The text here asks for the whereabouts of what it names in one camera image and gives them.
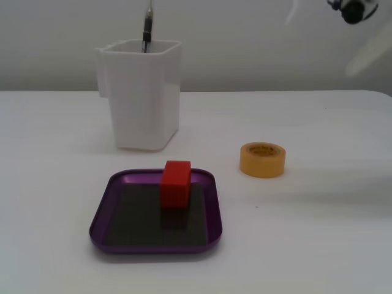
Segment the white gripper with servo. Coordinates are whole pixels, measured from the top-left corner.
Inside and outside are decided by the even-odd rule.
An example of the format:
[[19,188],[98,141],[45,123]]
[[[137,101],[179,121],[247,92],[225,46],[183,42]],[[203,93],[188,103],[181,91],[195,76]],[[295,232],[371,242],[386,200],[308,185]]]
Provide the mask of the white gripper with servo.
[[[331,0],[327,1],[331,8],[341,13],[341,17],[348,24],[358,24],[369,19],[379,8],[378,0]],[[301,0],[292,0],[292,7],[284,21],[289,25],[299,11]],[[372,35],[358,50],[357,54],[347,64],[345,74],[354,77],[366,70],[379,58],[391,50],[391,22]]]

